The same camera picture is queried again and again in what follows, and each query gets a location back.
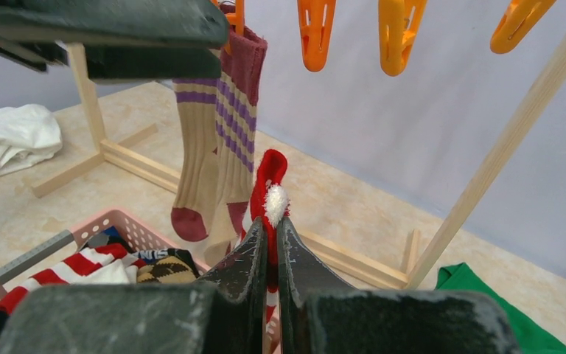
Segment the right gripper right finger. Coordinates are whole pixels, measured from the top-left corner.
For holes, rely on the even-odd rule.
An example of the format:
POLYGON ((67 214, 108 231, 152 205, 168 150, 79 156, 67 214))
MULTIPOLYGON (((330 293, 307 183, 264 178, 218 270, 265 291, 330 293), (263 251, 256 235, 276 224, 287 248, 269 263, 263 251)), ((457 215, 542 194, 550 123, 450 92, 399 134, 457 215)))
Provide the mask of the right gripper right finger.
POLYGON ((277 227, 283 353, 518 353, 502 308, 473 291, 363 290, 277 227))

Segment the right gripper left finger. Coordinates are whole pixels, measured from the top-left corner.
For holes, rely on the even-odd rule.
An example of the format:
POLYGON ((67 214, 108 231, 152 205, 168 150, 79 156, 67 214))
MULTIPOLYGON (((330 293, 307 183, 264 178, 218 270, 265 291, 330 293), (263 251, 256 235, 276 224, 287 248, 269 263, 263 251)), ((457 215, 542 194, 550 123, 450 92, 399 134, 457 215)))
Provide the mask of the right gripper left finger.
POLYGON ((0 353, 261 353, 267 249, 256 219, 189 284, 40 288, 8 319, 0 353))

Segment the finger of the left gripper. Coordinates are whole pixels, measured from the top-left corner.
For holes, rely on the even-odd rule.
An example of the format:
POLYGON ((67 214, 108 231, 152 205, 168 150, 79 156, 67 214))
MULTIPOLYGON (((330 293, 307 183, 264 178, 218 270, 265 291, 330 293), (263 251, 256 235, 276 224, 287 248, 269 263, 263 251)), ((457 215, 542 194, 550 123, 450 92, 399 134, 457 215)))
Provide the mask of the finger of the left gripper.
MULTIPOLYGON (((208 49, 85 45, 87 76, 95 83, 146 80, 217 79, 220 60, 208 49)), ((0 39, 0 57, 36 72, 49 66, 74 67, 67 50, 55 43, 22 43, 0 39)))
POLYGON ((0 1, 0 38, 18 42, 210 49, 228 33, 211 1, 0 1))

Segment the beige purple striped sock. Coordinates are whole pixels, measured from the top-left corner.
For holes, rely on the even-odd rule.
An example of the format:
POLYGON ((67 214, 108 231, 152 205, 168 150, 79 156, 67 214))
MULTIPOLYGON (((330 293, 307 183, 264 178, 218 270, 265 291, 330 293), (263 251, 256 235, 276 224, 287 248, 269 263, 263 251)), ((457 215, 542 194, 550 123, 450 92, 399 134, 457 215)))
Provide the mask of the beige purple striped sock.
MULTIPOLYGON (((226 14, 234 8, 221 5, 226 14)), ((268 44, 245 24, 244 35, 230 30, 221 50, 222 73, 217 81, 217 205, 208 245, 203 253, 214 266, 240 237, 242 217, 253 189, 259 82, 268 44)))

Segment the red white striped sock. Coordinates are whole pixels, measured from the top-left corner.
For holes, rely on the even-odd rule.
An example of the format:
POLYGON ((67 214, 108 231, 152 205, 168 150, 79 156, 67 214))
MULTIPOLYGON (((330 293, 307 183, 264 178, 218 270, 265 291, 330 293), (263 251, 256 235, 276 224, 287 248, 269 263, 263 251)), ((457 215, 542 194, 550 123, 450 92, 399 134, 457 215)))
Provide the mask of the red white striped sock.
POLYGON ((264 152, 257 169, 254 188, 242 217, 237 245, 245 238, 256 218, 260 218, 268 240, 266 268, 266 333, 274 339, 278 334, 275 312, 279 303, 279 259, 276 227, 289 215, 290 199, 282 186, 287 172, 287 158, 278 150, 264 152))

